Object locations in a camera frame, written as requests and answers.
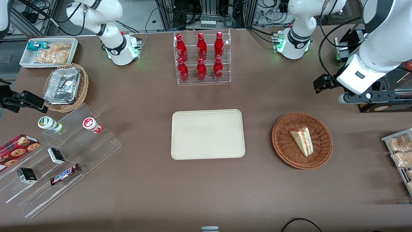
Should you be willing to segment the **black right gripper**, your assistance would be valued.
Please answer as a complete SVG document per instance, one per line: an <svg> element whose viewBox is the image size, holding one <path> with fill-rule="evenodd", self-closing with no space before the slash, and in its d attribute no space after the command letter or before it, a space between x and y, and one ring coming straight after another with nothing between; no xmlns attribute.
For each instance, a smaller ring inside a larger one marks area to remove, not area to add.
<svg viewBox="0 0 412 232"><path fill-rule="evenodd" d="M1 108L18 113L23 103L30 105L31 109L37 110L46 114L48 107L44 105L44 99L29 92L22 91L21 93L11 90L11 82L0 81L0 102Z"/></svg>

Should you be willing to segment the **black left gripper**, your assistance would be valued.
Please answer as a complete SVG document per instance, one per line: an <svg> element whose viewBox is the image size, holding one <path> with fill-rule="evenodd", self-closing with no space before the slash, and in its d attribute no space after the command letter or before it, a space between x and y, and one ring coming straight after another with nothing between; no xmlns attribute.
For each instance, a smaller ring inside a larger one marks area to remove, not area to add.
<svg viewBox="0 0 412 232"><path fill-rule="evenodd" d="M334 75L324 74L323 77L318 77L314 80L314 90L316 94L326 89L334 89L340 87Z"/></svg>

